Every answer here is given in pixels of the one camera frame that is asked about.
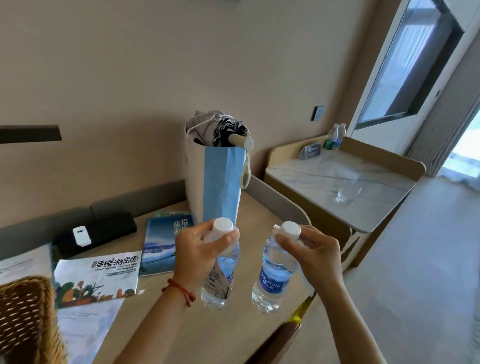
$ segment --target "white tote bag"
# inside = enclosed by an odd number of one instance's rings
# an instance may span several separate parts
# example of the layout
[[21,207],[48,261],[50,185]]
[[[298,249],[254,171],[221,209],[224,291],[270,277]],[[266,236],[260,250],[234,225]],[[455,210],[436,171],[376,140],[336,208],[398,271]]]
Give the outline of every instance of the white tote bag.
[[197,113],[187,122],[185,187],[195,224],[220,217],[235,224],[241,190],[250,181],[250,153],[245,149],[203,146],[193,141],[198,137],[194,132],[197,127],[222,117],[222,112],[211,111]]

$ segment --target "gray curtain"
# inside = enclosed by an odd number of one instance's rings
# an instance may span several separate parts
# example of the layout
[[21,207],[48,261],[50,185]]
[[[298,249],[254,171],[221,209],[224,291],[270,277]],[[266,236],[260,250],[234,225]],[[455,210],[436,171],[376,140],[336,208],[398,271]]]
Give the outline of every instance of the gray curtain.
[[475,117],[479,100],[480,33],[455,69],[407,153],[407,157],[425,164],[427,176],[438,174]]

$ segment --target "red string bracelet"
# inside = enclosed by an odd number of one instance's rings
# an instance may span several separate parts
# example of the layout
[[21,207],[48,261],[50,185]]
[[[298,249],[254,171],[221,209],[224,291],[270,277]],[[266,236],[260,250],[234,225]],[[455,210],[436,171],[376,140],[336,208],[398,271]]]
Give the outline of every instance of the red string bracelet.
[[194,302],[197,299],[197,296],[195,294],[188,292],[185,288],[183,288],[181,285],[179,285],[177,282],[175,282],[173,279],[167,280],[168,286],[165,288],[162,288],[162,292],[165,292],[167,288],[169,287],[175,287],[178,289],[180,292],[183,293],[183,296],[185,297],[185,300],[187,301],[187,306],[191,307],[192,302]]

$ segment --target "plastic water bottle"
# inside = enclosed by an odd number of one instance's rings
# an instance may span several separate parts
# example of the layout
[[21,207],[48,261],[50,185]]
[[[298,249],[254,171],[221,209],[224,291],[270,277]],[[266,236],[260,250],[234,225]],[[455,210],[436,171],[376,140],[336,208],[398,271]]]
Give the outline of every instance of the plastic water bottle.
[[[218,218],[213,223],[211,233],[205,235],[206,243],[220,239],[230,231],[233,231],[232,220]],[[240,256],[240,243],[236,242],[225,249],[215,262],[215,265],[202,286],[202,301],[205,306],[221,310],[231,294],[233,272]]]
[[338,150],[340,148],[340,144],[342,144],[343,138],[345,138],[346,134],[347,134],[347,124],[340,124],[340,127],[338,128],[338,137],[335,140],[335,144],[333,146],[334,150]]
[[329,131],[327,139],[324,143],[324,149],[332,150],[335,146],[336,140],[338,139],[338,124],[334,124],[332,130]]
[[280,234],[298,241],[300,233],[301,228],[298,224],[285,221],[281,227],[274,226],[272,236],[265,244],[260,279],[254,284],[252,291],[252,301],[263,313],[271,313],[279,309],[290,277],[299,266],[297,260],[276,243],[275,236]]

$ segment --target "gray floor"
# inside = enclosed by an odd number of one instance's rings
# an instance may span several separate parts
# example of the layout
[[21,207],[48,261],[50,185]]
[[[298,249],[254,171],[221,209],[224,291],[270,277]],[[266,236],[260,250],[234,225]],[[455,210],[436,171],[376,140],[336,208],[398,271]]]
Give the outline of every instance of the gray floor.
[[[480,268],[480,192],[443,178],[420,181],[345,281],[392,363],[471,363]],[[338,363],[316,299],[282,360]]]

